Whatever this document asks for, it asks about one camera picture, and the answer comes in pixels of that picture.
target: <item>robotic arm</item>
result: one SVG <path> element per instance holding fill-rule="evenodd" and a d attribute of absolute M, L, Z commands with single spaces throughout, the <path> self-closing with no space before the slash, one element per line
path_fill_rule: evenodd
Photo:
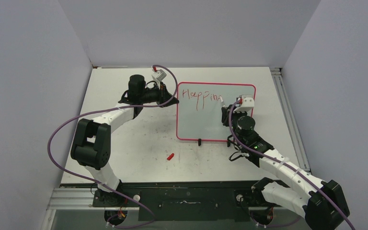
<path fill-rule="evenodd" d="M 166 77 L 163 70 L 153 73 L 154 85 L 147 84 L 142 75 L 132 75 L 129 79 L 128 90 L 115 107 L 121 108 L 129 105 L 143 105 L 156 102 L 162 104 L 172 98 L 162 80 Z M 179 101 L 173 97 L 170 102 L 162 107 L 177 104 Z M 143 107 L 129 107 L 114 110 L 92 120 L 81 119 L 77 123 L 74 141 L 71 146 L 71 158 L 84 166 L 94 177 L 110 188 L 122 191 L 122 182 L 114 174 L 108 163 L 111 154 L 111 134 L 125 122 L 136 118 Z M 102 184 L 98 185 L 101 194 L 107 197 L 107 201 L 119 204 L 123 201 L 121 196 L 112 193 Z"/>
<path fill-rule="evenodd" d="M 233 137 L 232 135 L 228 137 L 228 147 L 230 144 L 233 144 L 235 149 L 242 154 L 234 159 L 230 158 L 230 160 L 234 161 L 240 157 L 245 157 L 257 167 L 270 172 L 289 186 L 289 188 L 286 188 L 269 178 L 263 178 L 252 186 L 254 198 L 261 203 L 268 202 L 278 204 L 297 213 L 305 218 L 306 222 L 313 230 L 335 229 L 344 219 L 329 201 L 327 201 L 310 183 L 306 182 L 298 172 L 304 173 L 305 177 L 327 194 L 346 216 L 349 216 L 349 208 L 340 185 L 333 180 L 325 182 L 314 177 L 291 163 L 287 157 L 282 156 L 254 130 L 255 120 L 247 115 L 247 112 L 254 107 L 253 98 L 249 95 L 242 95 L 238 100 L 240 100 L 239 106 L 236 107 L 232 113 L 232 128 L 237 139 L 247 147 L 259 153 L 278 159 L 280 163 L 247 150 L 237 143 L 235 138 L 231 140 Z M 229 113 L 232 105 L 225 106 L 222 98 L 221 101 L 222 124 L 228 127 Z M 284 163 L 297 169 L 297 171 L 294 172 L 286 167 Z"/>

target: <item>gray wall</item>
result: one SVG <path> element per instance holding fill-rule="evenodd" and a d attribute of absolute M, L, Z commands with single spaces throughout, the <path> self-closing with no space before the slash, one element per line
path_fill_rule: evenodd
<path fill-rule="evenodd" d="M 47 140 L 79 113 L 90 72 L 56 0 L 0 0 L 0 229 L 40 229 L 61 174 Z M 61 163 L 72 129 L 54 142 Z"/>
<path fill-rule="evenodd" d="M 282 67 L 320 0 L 60 0 L 97 66 Z"/>
<path fill-rule="evenodd" d="M 283 76 L 313 173 L 342 185 L 368 229 L 368 1 L 322 0 Z"/>

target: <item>white table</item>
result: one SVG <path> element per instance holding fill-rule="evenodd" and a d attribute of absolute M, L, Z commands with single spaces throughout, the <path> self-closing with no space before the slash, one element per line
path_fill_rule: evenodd
<path fill-rule="evenodd" d="M 285 157 L 298 165 L 286 120 L 269 68 L 172 68 L 178 82 L 251 83 L 256 86 L 253 118 L 256 131 Z M 151 69 L 94 69 L 81 113 L 113 107 L 127 90 L 134 74 L 151 79 Z M 173 78 L 163 81 L 174 92 Z M 123 182 L 200 182 L 276 179 L 246 159 L 230 162 L 235 151 L 226 143 L 180 141 L 175 135 L 176 106 L 144 108 L 137 118 L 112 134 L 109 163 Z M 91 177 L 89 172 L 68 156 L 66 168 Z M 91 183 L 64 173 L 62 184 Z"/>

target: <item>red whiteboard frame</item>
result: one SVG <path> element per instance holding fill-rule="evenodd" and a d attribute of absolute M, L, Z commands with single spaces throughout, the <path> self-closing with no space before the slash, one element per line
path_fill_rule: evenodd
<path fill-rule="evenodd" d="M 180 85 L 181 84 L 198 84 L 198 85 L 242 85 L 242 86 L 252 86 L 254 88 L 254 95 L 253 95 L 253 100 L 256 99 L 256 86 L 253 84 L 240 84 L 240 83 L 217 83 L 217 82 L 194 82 L 194 81 L 183 81 L 178 83 L 177 85 L 177 99 L 180 100 L 178 98 L 179 95 L 179 91 L 180 91 Z M 177 118 L 176 118 L 176 123 L 175 123 L 175 136 L 177 137 L 177 139 L 179 140 L 193 140 L 193 141 L 198 141 L 198 139 L 193 139 L 193 138 L 180 138 L 178 137 L 178 104 L 177 104 Z M 215 141 L 215 142 L 226 142 L 227 140 L 220 140 L 220 139 L 201 139 L 202 141 Z"/>

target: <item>white backdrop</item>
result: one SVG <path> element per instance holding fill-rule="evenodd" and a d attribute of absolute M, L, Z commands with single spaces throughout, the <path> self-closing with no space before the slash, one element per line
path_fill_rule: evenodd
<path fill-rule="evenodd" d="M 59 0 L 96 66 L 283 67 L 320 0 Z"/>
<path fill-rule="evenodd" d="M 0 230 L 40 229 L 91 69 L 56 0 L 0 0 Z"/>
<path fill-rule="evenodd" d="M 340 183 L 368 229 L 368 1 L 322 0 L 283 77 L 313 174 Z"/>

